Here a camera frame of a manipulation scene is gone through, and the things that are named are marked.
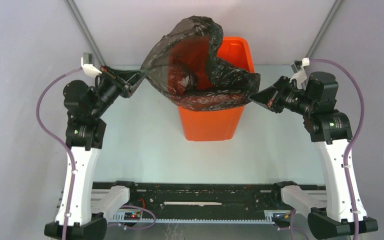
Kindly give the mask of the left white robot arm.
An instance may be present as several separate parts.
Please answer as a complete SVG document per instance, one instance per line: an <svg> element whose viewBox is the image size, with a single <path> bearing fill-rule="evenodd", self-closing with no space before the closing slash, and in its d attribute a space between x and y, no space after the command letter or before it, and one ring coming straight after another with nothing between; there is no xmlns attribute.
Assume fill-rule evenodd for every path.
<svg viewBox="0 0 384 240"><path fill-rule="evenodd" d="M107 127L102 115L118 97L131 97L147 73L90 65L81 70L94 84L73 80L62 91L67 127L59 143L67 154L67 172L56 217L44 227L44 234L55 240L102 240L109 219L138 202L138 194L128 186L115 185L96 205L91 204L93 176Z"/></svg>

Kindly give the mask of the orange plastic trash bin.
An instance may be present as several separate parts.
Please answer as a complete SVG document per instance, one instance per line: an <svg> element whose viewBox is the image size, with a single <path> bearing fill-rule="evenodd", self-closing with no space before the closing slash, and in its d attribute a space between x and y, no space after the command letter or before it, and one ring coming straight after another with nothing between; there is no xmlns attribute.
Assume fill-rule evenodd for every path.
<svg viewBox="0 0 384 240"><path fill-rule="evenodd" d="M236 67L256 73L248 42L241 37L224 37L217 56ZM188 141L205 142L230 140L245 105L215 111L192 111L177 107L185 138Z"/></svg>

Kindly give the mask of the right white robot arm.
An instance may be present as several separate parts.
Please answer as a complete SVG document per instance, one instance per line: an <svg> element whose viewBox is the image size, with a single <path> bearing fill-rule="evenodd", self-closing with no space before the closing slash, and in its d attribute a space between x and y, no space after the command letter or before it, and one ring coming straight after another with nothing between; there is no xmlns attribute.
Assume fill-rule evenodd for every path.
<svg viewBox="0 0 384 240"><path fill-rule="evenodd" d="M368 216L356 186L351 155L354 134L347 115L335 108L338 88L333 74L316 71L310 74L305 89L299 89L295 79L282 76L250 96L252 102L271 112L288 109L303 117L320 158L326 201L312 197L291 181L280 182L270 201L277 209L290 206L305 216L318 240L358 237L379 228L378 222Z"/></svg>

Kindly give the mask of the black plastic trash bag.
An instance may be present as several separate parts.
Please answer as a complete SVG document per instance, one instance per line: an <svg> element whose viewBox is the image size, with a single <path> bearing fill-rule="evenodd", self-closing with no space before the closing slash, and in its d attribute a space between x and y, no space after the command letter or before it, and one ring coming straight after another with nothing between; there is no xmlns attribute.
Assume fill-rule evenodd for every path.
<svg viewBox="0 0 384 240"><path fill-rule="evenodd" d="M223 28L207 16L190 16L158 41L142 62L146 79L173 104L195 112L242 107L261 75L218 57Z"/></svg>

